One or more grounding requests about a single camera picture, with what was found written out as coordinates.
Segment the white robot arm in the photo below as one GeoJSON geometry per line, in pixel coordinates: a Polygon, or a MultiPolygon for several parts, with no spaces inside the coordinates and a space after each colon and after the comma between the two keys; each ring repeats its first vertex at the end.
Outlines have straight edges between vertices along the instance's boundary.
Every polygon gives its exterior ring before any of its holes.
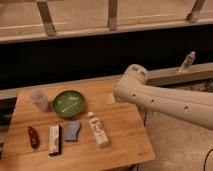
{"type": "Polygon", "coordinates": [[[213,93],[149,86],[147,79],[144,67],[129,65],[113,89],[115,99],[213,130],[213,93]]]}

